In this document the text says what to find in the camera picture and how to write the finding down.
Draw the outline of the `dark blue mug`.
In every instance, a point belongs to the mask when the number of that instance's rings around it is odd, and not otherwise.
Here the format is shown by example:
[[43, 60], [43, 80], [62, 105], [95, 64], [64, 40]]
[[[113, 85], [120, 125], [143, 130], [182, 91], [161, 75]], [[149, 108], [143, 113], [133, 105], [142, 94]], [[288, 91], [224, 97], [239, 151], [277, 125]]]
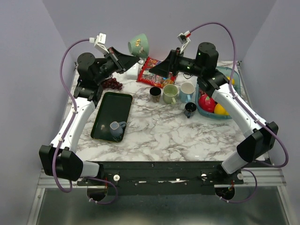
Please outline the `dark blue mug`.
[[193, 102], [188, 102], [185, 104], [184, 114], [188, 119], [190, 119], [195, 114], [196, 110], [196, 104]]

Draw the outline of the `grey blue mug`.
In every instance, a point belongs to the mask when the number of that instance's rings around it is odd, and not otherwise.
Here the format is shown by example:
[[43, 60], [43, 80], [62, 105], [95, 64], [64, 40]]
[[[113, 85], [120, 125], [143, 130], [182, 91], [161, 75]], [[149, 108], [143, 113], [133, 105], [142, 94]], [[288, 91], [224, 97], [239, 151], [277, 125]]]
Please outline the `grey blue mug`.
[[126, 126], [127, 123], [125, 121], [122, 122], [113, 121], [110, 124], [110, 133], [112, 137], [116, 140], [121, 140], [123, 138]]

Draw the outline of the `light green mug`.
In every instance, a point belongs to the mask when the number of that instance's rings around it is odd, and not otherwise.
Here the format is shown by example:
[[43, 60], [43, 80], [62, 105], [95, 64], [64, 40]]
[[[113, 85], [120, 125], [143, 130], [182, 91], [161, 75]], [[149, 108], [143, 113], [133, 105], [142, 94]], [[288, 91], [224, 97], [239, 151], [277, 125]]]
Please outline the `light green mug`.
[[178, 88], [174, 84], [167, 84], [163, 88], [163, 101], [166, 104], [176, 104], [178, 96]]

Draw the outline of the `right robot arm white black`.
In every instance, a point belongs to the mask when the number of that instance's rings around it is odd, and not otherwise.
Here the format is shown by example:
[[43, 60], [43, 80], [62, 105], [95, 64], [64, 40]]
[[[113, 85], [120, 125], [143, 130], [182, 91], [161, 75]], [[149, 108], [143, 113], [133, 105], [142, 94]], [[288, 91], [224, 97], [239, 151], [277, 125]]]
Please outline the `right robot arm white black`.
[[167, 58], [150, 69], [150, 72], [166, 78], [182, 72], [197, 77], [197, 84], [209, 97], [221, 104], [241, 129], [245, 140], [216, 171], [218, 182], [225, 184], [240, 168], [251, 163], [274, 146], [278, 132], [275, 122], [268, 123], [257, 115], [229, 84], [227, 77], [216, 68], [218, 52], [209, 42], [200, 43], [195, 59], [184, 57], [179, 48], [171, 50]]

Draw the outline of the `brown striped mug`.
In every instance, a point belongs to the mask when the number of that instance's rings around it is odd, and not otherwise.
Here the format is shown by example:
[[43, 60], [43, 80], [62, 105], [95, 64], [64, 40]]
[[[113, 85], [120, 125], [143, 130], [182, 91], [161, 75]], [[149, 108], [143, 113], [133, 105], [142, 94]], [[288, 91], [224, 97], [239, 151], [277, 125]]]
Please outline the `brown striped mug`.
[[154, 103], [158, 103], [161, 97], [161, 89], [159, 87], [152, 87], [150, 89], [150, 99]]

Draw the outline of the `green teal mug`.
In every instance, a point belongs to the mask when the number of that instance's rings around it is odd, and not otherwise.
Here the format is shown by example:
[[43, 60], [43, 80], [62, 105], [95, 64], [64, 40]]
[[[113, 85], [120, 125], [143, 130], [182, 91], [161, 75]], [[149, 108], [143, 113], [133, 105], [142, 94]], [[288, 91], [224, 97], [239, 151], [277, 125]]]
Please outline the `green teal mug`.
[[138, 64], [143, 65], [149, 56], [148, 38], [144, 33], [136, 35], [128, 42], [129, 53], [139, 58]]

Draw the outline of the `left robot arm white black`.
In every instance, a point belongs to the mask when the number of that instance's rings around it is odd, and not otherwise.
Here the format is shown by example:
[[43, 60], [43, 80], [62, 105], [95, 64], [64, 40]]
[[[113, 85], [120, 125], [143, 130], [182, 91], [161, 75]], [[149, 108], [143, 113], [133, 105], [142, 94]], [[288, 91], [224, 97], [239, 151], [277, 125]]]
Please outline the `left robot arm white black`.
[[77, 58], [79, 78], [72, 98], [72, 108], [60, 131], [49, 145], [40, 147], [39, 156], [48, 176], [70, 181], [88, 177], [93, 185], [103, 182], [100, 165], [82, 161], [76, 155], [77, 144], [87, 119], [96, 109], [102, 93], [101, 83], [113, 73], [122, 74], [139, 61], [137, 55], [126, 55], [110, 47], [103, 58], [82, 53]]

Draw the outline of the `light blue mug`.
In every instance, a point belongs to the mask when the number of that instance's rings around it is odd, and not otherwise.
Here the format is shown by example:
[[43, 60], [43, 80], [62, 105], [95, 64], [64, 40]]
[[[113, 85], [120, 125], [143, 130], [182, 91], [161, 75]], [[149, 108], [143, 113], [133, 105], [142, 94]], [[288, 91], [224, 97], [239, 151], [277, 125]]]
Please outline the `light blue mug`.
[[181, 102], [188, 103], [191, 101], [192, 96], [195, 92], [195, 86], [190, 82], [184, 82], [180, 86], [179, 98]]

